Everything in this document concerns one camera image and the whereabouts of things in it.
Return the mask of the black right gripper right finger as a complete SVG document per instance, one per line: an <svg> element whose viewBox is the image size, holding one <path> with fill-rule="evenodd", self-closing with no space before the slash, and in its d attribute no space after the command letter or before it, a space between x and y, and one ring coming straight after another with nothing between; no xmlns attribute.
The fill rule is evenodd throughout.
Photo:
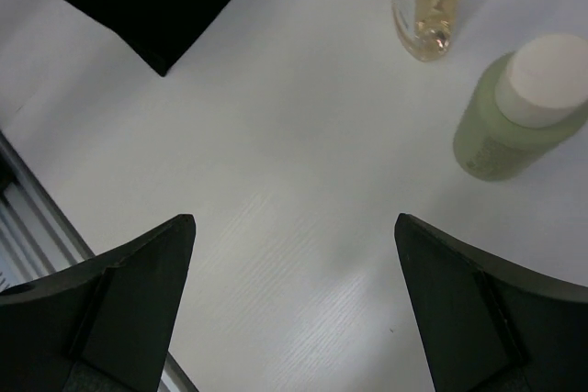
<svg viewBox="0 0 588 392"><path fill-rule="evenodd" d="M394 238L435 390L586 390L586 287L409 214Z"/></svg>

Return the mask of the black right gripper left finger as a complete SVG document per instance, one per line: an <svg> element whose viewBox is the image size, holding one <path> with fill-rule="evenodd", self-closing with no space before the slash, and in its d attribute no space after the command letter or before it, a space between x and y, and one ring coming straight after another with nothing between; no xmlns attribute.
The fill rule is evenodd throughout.
<svg viewBox="0 0 588 392"><path fill-rule="evenodd" d="M2 390L157 390L195 237L193 216L177 215L2 291Z"/></svg>

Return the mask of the green bottle beige cap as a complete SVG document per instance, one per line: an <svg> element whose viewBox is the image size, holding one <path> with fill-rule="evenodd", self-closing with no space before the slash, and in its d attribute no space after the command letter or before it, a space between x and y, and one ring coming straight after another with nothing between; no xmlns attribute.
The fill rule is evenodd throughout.
<svg viewBox="0 0 588 392"><path fill-rule="evenodd" d="M533 39L483 72L459 121L453 152L482 181L520 174L587 122L587 41Z"/></svg>

